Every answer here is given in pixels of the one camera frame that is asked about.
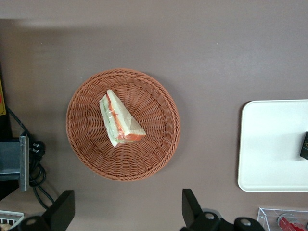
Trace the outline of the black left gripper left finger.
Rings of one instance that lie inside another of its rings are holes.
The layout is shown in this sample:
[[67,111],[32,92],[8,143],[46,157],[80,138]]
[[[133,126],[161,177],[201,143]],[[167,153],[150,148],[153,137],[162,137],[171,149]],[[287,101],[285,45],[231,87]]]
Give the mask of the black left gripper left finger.
[[64,191],[43,214],[51,231],[65,231],[75,216],[75,192]]

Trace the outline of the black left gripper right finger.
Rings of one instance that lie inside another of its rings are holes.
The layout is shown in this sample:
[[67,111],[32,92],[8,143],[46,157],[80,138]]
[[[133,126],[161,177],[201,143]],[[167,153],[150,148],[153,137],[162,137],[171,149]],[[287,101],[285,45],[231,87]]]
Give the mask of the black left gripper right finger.
[[181,210],[186,228],[205,227],[204,212],[191,189],[182,190]]

